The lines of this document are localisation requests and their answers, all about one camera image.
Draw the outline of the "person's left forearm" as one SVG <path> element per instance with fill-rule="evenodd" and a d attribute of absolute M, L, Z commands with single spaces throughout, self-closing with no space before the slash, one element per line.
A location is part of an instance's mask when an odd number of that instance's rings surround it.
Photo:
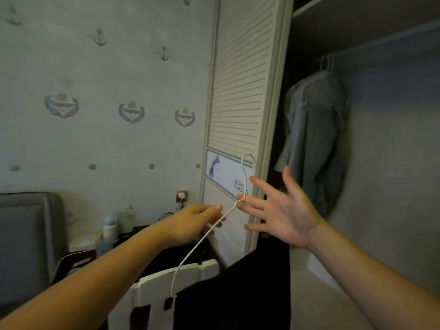
<path fill-rule="evenodd" d="M 0 330 L 96 330 L 167 246 L 162 223 L 48 288 L 0 321 Z"/>

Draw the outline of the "person's right forearm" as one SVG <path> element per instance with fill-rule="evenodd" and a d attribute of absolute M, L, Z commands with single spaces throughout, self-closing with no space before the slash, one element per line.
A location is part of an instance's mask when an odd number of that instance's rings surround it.
<path fill-rule="evenodd" d="M 440 330 L 440 300 L 319 220 L 308 248 L 375 330 Z"/>

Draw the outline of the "grey padded headboard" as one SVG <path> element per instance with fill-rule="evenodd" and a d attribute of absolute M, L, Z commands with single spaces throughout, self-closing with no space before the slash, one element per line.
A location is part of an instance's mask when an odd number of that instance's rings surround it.
<path fill-rule="evenodd" d="M 0 194 L 0 320 L 51 285 L 67 244 L 59 194 Z"/>

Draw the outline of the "grey hanging shirt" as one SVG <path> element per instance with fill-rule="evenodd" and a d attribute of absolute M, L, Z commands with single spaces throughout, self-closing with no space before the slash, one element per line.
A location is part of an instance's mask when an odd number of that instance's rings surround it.
<path fill-rule="evenodd" d="M 284 97 L 285 142 L 274 170 L 290 173 L 322 217 L 339 197 L 346 163 L 342 153 L 349 109 L 342 83 L 317 71 L 289 88 Z"/>

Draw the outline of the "person's right hand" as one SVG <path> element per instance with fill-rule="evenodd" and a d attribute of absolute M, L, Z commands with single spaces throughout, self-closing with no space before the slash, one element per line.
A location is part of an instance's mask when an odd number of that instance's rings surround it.
<path fill-rule="evenodd" d="M 245 210 L 245 201 L 238 204 L 238 209 L 267 223 L 270 226 L 270 235 L 289 245 L 308 249 L 316 228 L 324 220 L 304 191 L 302 200 L 296 201 L 291 199 L 287 193 L 275 189 L 254 176 L 250 180 L 254 186 L 264 192 L 267 198 L 273 198 L 275 209 Z M 237 195 L 237 200 L 242 198 L 243 194 Z"/>

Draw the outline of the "black garment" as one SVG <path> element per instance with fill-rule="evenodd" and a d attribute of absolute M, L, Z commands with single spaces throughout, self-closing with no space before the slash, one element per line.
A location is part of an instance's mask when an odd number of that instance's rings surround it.
<path fill-rule="evenodd" d="M 259 238 L 254 251 L 177 294 L 173 330 L 289 330 L 289 245 Z"/>

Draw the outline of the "white wire clothes hanger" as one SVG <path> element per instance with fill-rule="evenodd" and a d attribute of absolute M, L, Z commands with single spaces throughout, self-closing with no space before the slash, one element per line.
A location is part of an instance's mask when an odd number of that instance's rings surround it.
<path fill-rule="evenodd" d="M 250 153 L 246 153 L 242 156 L 241 158 L 241 167 L 243 170 L 243 182 L 244 182 L 244 191 L 243 191 L 243 198 L 241 200 L 237 200 L 234 205 L 220 218 L 217 220 L 217 222 L 215 222 L 210 228 L 209 230 L 203 235 L 202 238 L 200 238 L 200 240 L 195 244 L 195 246 L 190 250 L 190 252 L 183 258 L 183 260 L 180 262 L 179 266 L 175 269 L 174 274 L 173 274 L 173 279 L 172 279 L 172 283 L 171 283 L 171 288 L 170 288 L 170 295 L 171 297 L 174 299 L 176 297 L 176 292 L 174 290 L 174 286 L 175 286 L 175 282 L 176 282 L 176 278 L 177 278 L 177 274 L 179 272 L 179 270 L 181 269 L 181 267 L 184 265 L 184 263 L 186 262 L 186 260 L 190 257 L 190 255 L 199 247 L 199 245 L 206 239 L 206 237 L 212 232 L 212 230 L 217 227 L 217 225 L 224 219 L 226 218 L 226 216 L 228 216 L 233 210 L 238 208 L 238 204 L 239 203 L 243 203 L 246 200 L 246 197 L 248 196 L 248 186 L 247 186 L 247 174 L 246 174 L 246 170 L 244 167 L 244 160 L 246 157 L 250 157 L 252 158 L 253 163 L 256 164 L 256 159 L 255 157 L 250 154 Z"/>

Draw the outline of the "clear bottle with blue cap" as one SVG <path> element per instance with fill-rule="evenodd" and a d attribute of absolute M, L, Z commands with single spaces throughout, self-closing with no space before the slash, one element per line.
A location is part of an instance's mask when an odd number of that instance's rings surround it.
<path fill-rule="evenodd" d="M 118 221 L 116 217 L 107 217 L 104 220 L 102 234 L 95 243 L 96 257 L 102 257 L 113 249 L 118 236 Z"/>

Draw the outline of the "wardrobe shelf board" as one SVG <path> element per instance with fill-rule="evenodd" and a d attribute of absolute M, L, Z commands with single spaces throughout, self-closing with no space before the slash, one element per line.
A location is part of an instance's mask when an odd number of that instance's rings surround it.
<path fill-rule="evenodd" d="M 300 16 L 302 13 L 304 13 L 305 11 L 314 7 L 315 5 L 319 4 L 322 1 L 324 1 L 324 0 L 311 0 L 310 2 L 306 3 L 305 5 L 298 8 L 297 10 L 294 10 L 293 11 L 293 18 Z"/>

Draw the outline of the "white louvered wardrobe door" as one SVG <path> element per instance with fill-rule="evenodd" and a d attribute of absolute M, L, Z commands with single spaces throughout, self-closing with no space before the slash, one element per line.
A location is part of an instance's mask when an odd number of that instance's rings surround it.
<path fill-rule="evenodd" d="M 225 266 L 256 249 L 255 216 L 232 210 L 237 194 L 263 198 L 294 0 L 216 0 L 201 201 L 226 221 L 208 238 Z"/>

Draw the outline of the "person's left hand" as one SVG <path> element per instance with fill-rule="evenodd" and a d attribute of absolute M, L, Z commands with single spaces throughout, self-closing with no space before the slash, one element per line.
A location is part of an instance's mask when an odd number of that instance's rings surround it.
<path fill-rule="evenodd" d="M 196 239 L 200 233 L 205 234 L 222 216 L 193 215 L 193 205 L 190 205 L 159 222 L 157 232 L 164 245 L 180 245 Z"/>

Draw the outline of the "wardrobe clothes rail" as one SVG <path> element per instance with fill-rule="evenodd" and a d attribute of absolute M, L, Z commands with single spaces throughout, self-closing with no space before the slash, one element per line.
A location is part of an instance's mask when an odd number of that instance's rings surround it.
<path fill-rule="evenodd" d="M 440 51 L 440 19 L 404 31 L 323 55 L 331 63 L 377 63 Z"/>

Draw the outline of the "white wooden chair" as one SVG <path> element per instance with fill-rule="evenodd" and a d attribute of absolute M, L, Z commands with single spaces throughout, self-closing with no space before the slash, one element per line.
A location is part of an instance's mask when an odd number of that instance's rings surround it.
<path fill-rule="evenodd" d="M 147 330 L 173 330 L 176 296 L 183 289 L 217 276 L 220 264 L 207 260 L 201 264 L 187 264 L 140 278 L 134 283 L 108 315 L 109 330 L 130 330 L 130 316 L 137 307 L 150 306 Z"/>

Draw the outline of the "dark bedside table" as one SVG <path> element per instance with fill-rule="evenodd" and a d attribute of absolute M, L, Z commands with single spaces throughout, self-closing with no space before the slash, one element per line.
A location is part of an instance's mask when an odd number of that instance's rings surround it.
<path fill-rule="evenodd" d="M 59 262 L 55 270 L 55 275 L 52 278 L 51 286 L 60 282 L 67 276 L 78 271 L 85 265 L 88 265 L 98 257 L 106 254 L 112 249 L 116 248 L 120 244 L 127 241 L 136 233 L 139 233 L 142 229 L 147 228 L 148 225 L 135 226 L 131 232 L 118 234 L 117 239 L 114 242 L 106 241 L 103 237 L 98 237 L 91 246 L 79 245 L 71 246 L 69 253 L 64 256 Z M 163 250 L 159 253 L 151 263 L 141 273 L 141 277 L 154 274 L 163 270 L 167 270 L 172 267 L 177 267 L 184 257 L 190 252 L 190 250 L 197 244 L 199 240 L 193 240 L 185 244 L 177 245 Z M 197 263 L 201 264 L 211 258 L 211 245 L 207 239 L 205 239 L 195 251 L 188 257 L 184 264 Z"/>

